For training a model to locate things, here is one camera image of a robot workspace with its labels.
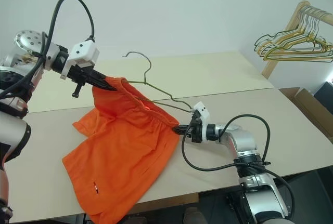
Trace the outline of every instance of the hanger hook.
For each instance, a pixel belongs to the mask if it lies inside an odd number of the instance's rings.
[[[126,58],[129,54],[140,54],[140,55],[144,56],[148,60],[148,62],[149,62],[149,68],[144,73],[144,82],[146,84],[147,83],[146,73],[151,69],[151,61],[150,61],[150,59],[146,55],[144,55],[142,52],[139,52],[139,51],[129,51],[126,55],[123,56],[123,58]]]

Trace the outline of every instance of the gold wire hanger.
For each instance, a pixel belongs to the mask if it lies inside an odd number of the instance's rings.
[[[128,81],[128,80],[124,80],[124,82],[134,83],[134,84],[145,84],[145,85],[148,85],[151,88],[154,88],[155,90],[158,90],[158,91],[160,91],[160,92],[168,95],[172,101],[174,101],[176,103],[183,103],[183,104],[187,105],[190,108],[190,110],[185,110],[185,109],[180,108],[180,107],[172,106],[172,105],[166,104],[166,103],[157,102],[157,101],[154,101],[154,100],[149,100],[149,99],[146,99],[146,98],[139,98],[139,97],[137,97],[137,99],[143,100],[143,101],[152,102],[152,103],[161,104],[163,106],[168,106],[168,107],[172,107],[172,108],[175,108],[175,109],[178,109],[178,110],[182,110],[182,111],[186,111],[186,112],[192,113],[192,107],[187,102],[181,101],[181,100],[176,100],[176,99],[174,99],[172,97],[172,95],[170,93],[167,93],[166,91],[164,91],[164,90],[162,90],[162,89],[160,89],[160,88],[158,88],[158,87],[156,87],[156,86],[154,86],[154,85],[152,85],[152,84],[150,84],[150,83],[147,82],[146,74],[151,69],[151,61],[150,61],[150,59],[146,55],[144,55],[143,53],[138,52],[138,51],[129,51],[123,57],[126,58],[129,54],[139,54],[139,55],[142,55],[143,57],[145,57],[148,60],[148,62],[149,62],[149,68],[144,73],[144,80],[143,81]]]

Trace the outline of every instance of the wooden rack pole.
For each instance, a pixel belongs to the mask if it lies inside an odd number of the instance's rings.
[[[297,25],[299,24],[299,20],[298,20],[297,14],[298,14],[298,11],[302,7],[304,7],[304,6],[310,6],[310,2],[308,2],[308,1],[301,1],[297,5],[295,11],[293,12],[293,15],[291,16],[291,19],[290,19],[288,25],[286,26],[286,30],[292,30],[292,29],[295,29],[297,27]],[[330,17],[327,16],[327,17],[324,17],[324,18],[328,18],[328,19],[326,19],[327,22],[325,21],[327,24],[333,23],[333,16],[332,15],[330,15]],[[278,63],[277,60],[270,60],[270,61],[268,61],[266,67],[264,68],[264,70],[262,71],[261,74],[265,78],[268,79],[270,77],[271,73],[273,72],[274,68],[276,67],[277,63]]]

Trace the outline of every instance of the black cable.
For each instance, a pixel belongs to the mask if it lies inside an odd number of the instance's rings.
[[[261,122],[264,123],[265,127],[266,127],[266,130],[267,130],[267,139],[266,139],[266,144],[265,144],[265,149],[264,149],[264,153],[262,155],[262,161],[264,162],[265,159],[266,159],[266,156],[267,156],[267,152],[268,152],[268,147],[270,145],[270,139],[271,139],[271,129],[270,129],[270,126],[268,125],[268,123],[266,122],[265,119],[263,119],[262,117],[260,116],[257,116],[257,115],[253,115],[253,114],[242,114],[242,115],[238,115],[234,118],[232,118],[224,127],[223,131],[220,132],[219,134],[219,138],[221,138],[223,136],[223,134],[225,133],[225,131],[227,130],[228,126],[236,119],[238,118],[241,118],[241,117],[253,117],[253,118],[256,118],[256,119],[259,119]]]
[[[269,137],[270,137],[270,135],[268,135],[268,132],[270,131],[270,128],[269,128],[267,122],[266,122],[263,118],[261,118],[261,117],[259,117],[259,116],[256,116],[256,115],[251,115],[251,114],[243,114],[243,115],[239,115],[239,116],[236,116],[236,117],[234,117],[233,119],[231,119],[231,120],[226,124],[226,126],[225,126],[224,129],[223,129],[223,131],[220,133],[220,136],[222,136],[222,135],[225,133],[227,127],[230,125],[230,123],[231,123],[232,121],[234,121],[234,120],[237,119],[237,118],[245,117],[245,116],[250,116],[250,117],[254,117],[254,118],[257,118],[257,119],[263,120],[263,123],[265,124],[265,126],[266,126],[266,128],[267,128],[267,138],[268,138],[268,141],[269,141]],[[184,158],[184,160],[186,161],[186,163],[187,163],[190,167],[192,167],[192,168],[194,168],[194,169],[196,169],[196,170],[199,170],[199,171],[210,172],[210,171],[221,170],[221,169],[230,168],[230,167],[234,167],[234,166],[249,166],[249,167],[252,167],[252,168],[258,169],[258,170],[260,170],[260,171],[262,171],[262,172],[265,172],[265,173],[271,174],[272,176],[275,176],[275,177],[276,177],[276,178],[277,178],[277,179],[278,179],[283,185],[285,185],[285,186],[287,187],[287,189],[288,189],[288,191],[289,191],[289,193],[290,193],[290,197],[291,197],[291,211],[290,211],[290,214],[289,214],[289,216],[288,216],[288,219],[289,219],[289,220],[292,220],[292,219],[293,219],[293,217],[294,217],[294,212],[295,212],[295,196],[294,196],[294,193],[293,193],[293,191],[292,191],[290,185],[289,185],[289,184],[288,184],[288,183],[287,183],[287,182],[286,182],[281,176],[279,176],[278,174],[276,174],[276,173],[274,173],[274,172],[272,172],[272,171],[270,171],[270,170],[268,170],[268,169],[266,169],[266,168],[262,168],[262,167],[259,167],[259,166],[256,166],[256,165],[252,165],[252,164],[249,164],[249,163],[231,163],[231,164],[226,164],[226,165],[223,165],[223,166],[220,166],[220,167],[215,167],[215,168],[200,168],[200,167],[197,167],[197,166],[195,166],[194,164],[192,164],[192,163],[188,160],[188,158],[186,157],[184,146],[185,146],[186,134],[187,134],[188,131],[190,130],[190,128],[191,128],[191,126],[192,126],[192,124],[193,124],[193,121],[194,121],[194,119],[192,119],[191,122],[188,124],[187,129],[186,129],[186,131],[185,131],[185,135],[183,135],[183,139],[182,139],[182,154],[183,154],[183,158]]]
[[[20,85],[22,85],[23,83],[25,83],[28,80],[31,80],[31,78],[33,77],[33,75],[35,74],[35,72],[39,69],[39,67],[45,62],[46,60],[46,54],[48,52],[48,49],[50,47],[51,41],[52,41],[52,36],[53,36],[53,32],[54,32],[54,28],[55,28],[55,24],[56,24],[56,19],[57,19],[57,15],[59,13],[59,9],[61,4],[63,3],[64,0],[59,0],[54,12],[53,12],[53,16],[51,19],[51,24],[50,24],[50,28],[48,31],[48,35],[46,35],[45,33],[42,32],[42,48],[41,48],[41,57],[39,57],[38,61],[36,62],[35,66],[30,70],[30,72],[23,77],[22,79],[20,79],[18,82],[16,82],[15,84],[9,86],[7,89],[3,90],[0,93],[0,100],[4,99],[4,98],[8,98],[11,97],[8,96],[7,94],[12,92],[14,89],[18,88]],[[94,41],[94,37],[95,37],[95,27],[94,27],[94,22],[93,22],[93,18],[89,12],[89,9],[87,8],[87,6],[84,4],[84,2],[82,0],[78,0],[82,6],[84,7],[85,11],[88,14],[89,20],[90,20],[90,24],[91,24],[91,28],[92,28],[92,32],[91,35],[88,37],[88,39],[91,39],[92,41]]]

